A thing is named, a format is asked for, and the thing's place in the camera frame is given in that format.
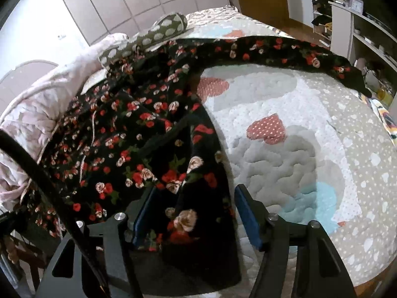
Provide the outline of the black floral fleece robe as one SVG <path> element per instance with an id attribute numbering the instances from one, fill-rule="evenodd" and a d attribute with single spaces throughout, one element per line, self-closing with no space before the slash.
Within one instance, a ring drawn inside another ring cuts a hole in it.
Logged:
<path id="1" fill-rule="evenodd" d="M 154 188 L 143 234 L 129 261 L 143 296 L 211 293 L 241 280 L 233 211 L 265 264 L 252 297 L 279 297 L 288 250 L 298 247 L 294 297 L 354 297 L 340 255 L 321 226 L 270 218 L 246 187 L 230 195 L 215 127 L 192 87 L 219 63 L 253 63 L 326 73 L 365 93 L 358 69 L 308 42 L 275 36 L 181 39 L 134 52 L 74 101 L 33 173 L 46 202 L 37 222 L 68 233 L 80 221 L 106 222 Z"/>

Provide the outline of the patchwork heart quilt bedspread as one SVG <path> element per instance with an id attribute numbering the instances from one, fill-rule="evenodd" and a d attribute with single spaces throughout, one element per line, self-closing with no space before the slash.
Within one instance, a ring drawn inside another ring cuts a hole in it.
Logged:
<path id="1" fill-rule="evenodd" d="M 286 221 L 319 221 L 360 293 L 396 258 L 396 147 L 377 101 L 322 73 L 205 69 L 198 96 L 232 186 Z"/>

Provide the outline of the pink floral comforter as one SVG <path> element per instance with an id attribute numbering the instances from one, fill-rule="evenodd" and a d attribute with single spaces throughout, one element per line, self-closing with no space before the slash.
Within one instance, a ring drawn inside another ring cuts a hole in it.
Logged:
<path id="1" fill-rule="evenodd" d="M 57 66 L 35 81 L 4 110 L 1 129 L 34 160 L 39 160 L 70 101 L 88 78 L 101 69 L 99 56 L 126 39 L 123 33 L 110 34 L 70 63 Z"/>

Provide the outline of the pink headboard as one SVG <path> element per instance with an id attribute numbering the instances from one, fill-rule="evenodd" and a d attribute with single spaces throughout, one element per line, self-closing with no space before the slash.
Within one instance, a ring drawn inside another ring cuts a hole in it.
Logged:
<path id="1" fill-rule="evenodd" d="M 3 113 L 16 96 L 56 67 L 57 64 L 50 61 L 34 60 L 22 63 L 9 71 L 1 78 L 0 112 Z"/>

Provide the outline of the white shelf unit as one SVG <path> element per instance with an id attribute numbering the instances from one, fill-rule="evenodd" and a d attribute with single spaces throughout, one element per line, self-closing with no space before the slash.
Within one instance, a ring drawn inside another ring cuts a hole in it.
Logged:
<path id="1" fill-rule="evenodd" d="M 386 108 L 396 105 L 396 37 L 377 22 L 331 2 L 331 51 L 361 67 L 369 88 Z"/>

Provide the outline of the green hedgehog bolster pillow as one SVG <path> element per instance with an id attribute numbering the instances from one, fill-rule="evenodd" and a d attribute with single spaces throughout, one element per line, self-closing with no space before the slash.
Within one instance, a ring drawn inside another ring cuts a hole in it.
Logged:
<path id="1" fill-rule="evenodd" d="M 186 31 L 188 20 L 182 13 L 174 12 L 163 15 L 152 27 L 135 34 L 132 38 L 121 40 L 115 46 L 107 48 L 99 61 L 104 68 L 122 58 L 131 56 L 134 52 L 145 51 L 161 42 L 165 42 Z"/>

